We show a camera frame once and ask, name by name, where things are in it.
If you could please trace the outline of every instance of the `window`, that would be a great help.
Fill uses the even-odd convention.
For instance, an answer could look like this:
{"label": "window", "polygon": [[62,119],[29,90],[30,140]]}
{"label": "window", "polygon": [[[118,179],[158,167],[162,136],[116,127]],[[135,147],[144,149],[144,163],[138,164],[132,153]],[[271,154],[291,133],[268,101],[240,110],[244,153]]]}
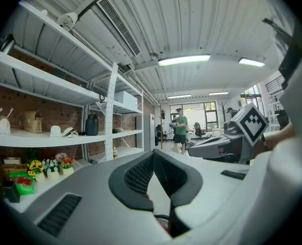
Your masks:
{"label": "window", "polygon": [[173,116],[178,116],[177,108],[182,108],[187,117],[188,126],[191,132],[195,132],[194,124],[199,123],[201,130],[211,132],[213,128],[218,128],[217,107],[215,102],[183,104],[170,106],[170,120]]}
{"label": "window", "polygon": [[241,102],[242,107],[247,104],[254,103],[254,105],[260,110],[260,112],[264,115],[262,98],[259,93],[258,85],[251,87],[249,90],[246,90],[241,94]]}

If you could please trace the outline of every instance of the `shorts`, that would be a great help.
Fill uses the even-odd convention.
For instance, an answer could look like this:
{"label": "shorts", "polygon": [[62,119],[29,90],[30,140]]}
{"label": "shorts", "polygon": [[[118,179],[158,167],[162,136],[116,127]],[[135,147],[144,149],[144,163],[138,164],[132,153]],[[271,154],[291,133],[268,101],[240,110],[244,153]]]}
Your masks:
{"label": "shorts", "polygon": [[184,135],[175,134],[173,137],[173,142],[184,144],[185,143],[185,134]]}

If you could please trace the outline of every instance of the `fluorescent light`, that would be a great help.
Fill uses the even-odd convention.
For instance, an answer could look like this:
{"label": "fluorescent light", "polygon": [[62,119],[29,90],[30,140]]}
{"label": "fluorescent light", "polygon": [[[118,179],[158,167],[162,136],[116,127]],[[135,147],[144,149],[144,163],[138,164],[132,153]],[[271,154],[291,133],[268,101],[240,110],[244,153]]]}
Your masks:
{"label": "fluorescent light", "polygon": [[210,55],[194,55],[194,56],[182,56],[182,57],[175,57],[175,58],[167,58],[163,60],[159,60],[159,66],[166,66],[178,63],[190,63],[190,62],[203,62],[208,61]]}
{"label": "fluorescent light", "polygon": [[229,92],[210,92],[209,95],[224,95],[229,94]]}
{"label": "fluorescent light", "polygon": [[241,60],[239,60],[239,63],[254,65],[254,66],[258,66],[258,67],[262,67],[263,65],[265,65],[265,63],[261,63],[258,61],[253,61],[253,60],[245,59],[245,58],[241,58]]}
{"label": "fluorescent light", "polygon": [[191,97],[191,94],[177,95],[177,96],[169,96],[168,99],[184,98],[184,97]]}

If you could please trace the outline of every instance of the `shelf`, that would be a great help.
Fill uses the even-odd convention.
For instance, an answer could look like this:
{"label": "shelf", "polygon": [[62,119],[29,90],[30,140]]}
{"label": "shelf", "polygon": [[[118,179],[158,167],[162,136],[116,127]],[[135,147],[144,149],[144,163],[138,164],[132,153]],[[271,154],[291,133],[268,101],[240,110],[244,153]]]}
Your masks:
{"label": "shelf", "polygon": [[[106,103],[102,103],[101,106],[103,108],[106,108]],[[94,111],[100,111],[100,109],[98,108],[97,105],[91,105],[90,106],[91,110]],[[124,104],[114,101],[114,107],[113,107],[113,113],[114,114],[129,114],[129,113],[141,113],[142,111],[138,110],[138,109],[132,109],[130,107],[125,106]]]}
{"label": "shelf", "polygon": [[275,102],[275,103],[272,103],[272,104],[270,104],[270,105],[276,105],[276,104],[280,104],[280,101]]}
{"label": "shelf", "polygon": [[[117,149],[119,158],[127,156],[127,155],[132,155],[132,154],[137,154],[137,153],[143,152],[142,148],[131,148],[131,147],[120,146],[116,149]],[[93,160],[94,163],[99,163],[104,160],[104,157],[105,157],[105,153],[99,153],[99,154],[90,156],[90,161]]]}
{"label": "shelf", "polygon": [[80,107],[99,101],[99,94],[2,52],[0,52],[0,85],[51,101]]}
{"label": "shelf", "polygon": [[138,133],[142,133],[142,132],[143,132],[142,130],[124,130],[123,132],[113,133],[112,138],[116,139],[116,138],[126,137],[126,136],[130,136],[130,135],[134,135],[134,134],[138,134]]}
{"label": "shelf", "polygon": [[11,135],[0,134],[0,146],[43,148],[85,144],[91,142],[105,141],[105,135],[78,136],[75,138],[50,137],[49,132],[30,133],[22,130],[11,130]]}
{"label": "shelf", "polygon": [[[89,165],[91,164],[84,160],[78,160],[74,162],[73,168],[74,171],[77,172],[79,169]],[[40,195],[42,195],[44,192],[51,189],[52,187],[54,187],[55,185],[57,185],[67,177],[68,176],[66,175],[60,175],[59,178],[56,180],[46,178],[44,182],[35,182],[34,185],[35,194],[22,195],[20,197],[19,203],[10,203],[8,199],[4,199],[4,201],[9,206],[16,209],[18,212],[23,213]]]}
{"label": "shelf", "polygon": [[62,66],[89,81],[112,64],[88,48],[68,29],[60,27],[49,16],[20,1],[2,35],[13,34],[16,45],[50,63]]}

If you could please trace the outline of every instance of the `green t-shirt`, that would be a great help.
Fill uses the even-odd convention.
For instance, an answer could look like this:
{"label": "green t-shirt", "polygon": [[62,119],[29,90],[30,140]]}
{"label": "green t-shirt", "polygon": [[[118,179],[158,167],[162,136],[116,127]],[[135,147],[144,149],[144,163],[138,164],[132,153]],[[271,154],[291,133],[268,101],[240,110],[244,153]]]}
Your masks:
{"label": "green t-shirt", "polygon": [[[176,123],[179,125],[181,124],[187,124],[187,118],[185,116],[182,117],[177,117],[176,118]],[[184,127],[176,127],[176,134],[178,135],[185,135],[186,134],[186,128]]]}

